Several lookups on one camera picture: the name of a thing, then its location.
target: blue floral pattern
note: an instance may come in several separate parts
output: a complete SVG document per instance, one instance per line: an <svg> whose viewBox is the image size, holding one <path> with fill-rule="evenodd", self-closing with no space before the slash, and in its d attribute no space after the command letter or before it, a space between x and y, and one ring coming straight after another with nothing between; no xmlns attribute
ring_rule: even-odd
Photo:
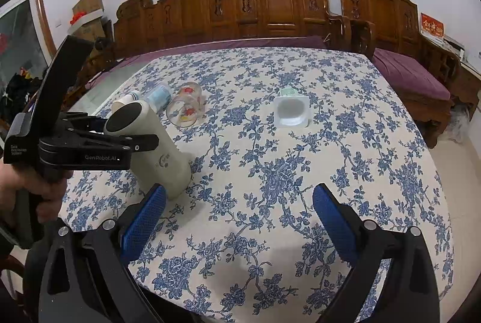
<svg viewBox="0 0 481 323"><path fill-rule="evenodd" d="M192 181L168 202L129 268L142 285L193 312L231 323L315 321L341 287L341 261L312 208L326 183L338 200L385 229L423 231L442 298L453 283L454 247L441 180L418 128L362 55L302 48L244 48L153 60L98 110L166 80L199 83L206 112L179 129ZM310 99L307 128L277 129L283 86ZM126 171L76 172L62 217L97 227L144 193ZM360 317L369 316L389 268L383 263Z"/></svg>

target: metal screw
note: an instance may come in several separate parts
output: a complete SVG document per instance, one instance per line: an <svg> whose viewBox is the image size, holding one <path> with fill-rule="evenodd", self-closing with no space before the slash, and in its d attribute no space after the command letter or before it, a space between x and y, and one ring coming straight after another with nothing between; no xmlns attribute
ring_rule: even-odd
<svg viewBox="0 0 481 323"><path fill-rule="evenodd" d="M105 230L112 229L115 226L115 221L114 220L105 220L102 224L102 228Z"/></svg>
<svg viewBox="0 0 481 323"><path fill-rule="evenodd" d="M421 236L421 230L418 227L411 227L409 230L413 236Z"/></svg>
<svg viewBox="0 0 481 323"><path fill-rule="evenodd" d="M68 234L68 227L61 227L59 229L59 235L60 236L65 236L66 234Z"/></svg>
<svg viewBox="0 0 481 323"><path fill-rule="evenodd" d="M366 220L364 221L364 228L370 230L370 231L373 231L374 229L376 229L378 227L378 225L373 221L373 220Z"/></svg>

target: beige tumbler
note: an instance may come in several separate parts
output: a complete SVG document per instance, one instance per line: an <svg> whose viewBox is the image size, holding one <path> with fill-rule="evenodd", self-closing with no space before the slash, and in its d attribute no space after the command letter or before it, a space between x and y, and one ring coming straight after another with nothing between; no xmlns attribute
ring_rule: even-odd
<svg viewBox="0 0 481 323"><path fill-rule="evenodd" d="M157 149L132 153L130 170L140 188L147 192L154 183L164 186L168 199L175 199L191 181L191 166L169 134L159 117L144 100L126 104L107 120L103 132L110 136L155 134L159 138Z"/></svg>

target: purple fabric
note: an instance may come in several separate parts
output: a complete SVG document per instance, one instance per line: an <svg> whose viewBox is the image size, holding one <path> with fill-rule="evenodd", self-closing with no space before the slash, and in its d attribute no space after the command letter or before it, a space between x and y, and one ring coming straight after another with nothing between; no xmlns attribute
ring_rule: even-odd
<svg viewBox="0 0 481 323"><path fill-rule="evenodd" d="M227 41L216 41L208 43L199 43L196 45L179 46L177 48L167 48L163 50L152 51L150 53L141 54L139 56L126 58L119 65L116 65L111 71L120 69L131 63L145 63L154 60L155 58L172 56L175 54L196 53L198 51L220 50L226 48L323 48L326 45L322 38L318 35L302 36L298 38L253 38L253 39L235 39ZM98 83L102 82L109 72L106 72L95 80L88 83L85 88L90 90Z"/></svg>
<svg viewBox="0 0 481 323"><path fill-rule="evenodd" d="M446 87L412 57L376 48L372 63L393 88L433 99L451 98Z"/></svg>

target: blue gripper pad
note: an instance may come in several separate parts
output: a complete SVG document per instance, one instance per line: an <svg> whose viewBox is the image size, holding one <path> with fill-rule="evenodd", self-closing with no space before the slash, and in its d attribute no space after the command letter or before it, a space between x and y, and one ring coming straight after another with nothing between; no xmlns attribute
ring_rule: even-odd
<svg viewBox="0 0 481 323"><path fill-rule="evenodd" d="M120 259L125 264L137 260L165 209L167 194L159 186L136 214L121 241Z"/></svg>
<svg viewBox="0 0 481 323"><path fill-rule="evenodd" d="M322 185L316 186L312 195L314 210L341 259L354 265L358 257L355 235L338 210L339 203L334 203L331 197Z"/></svg>

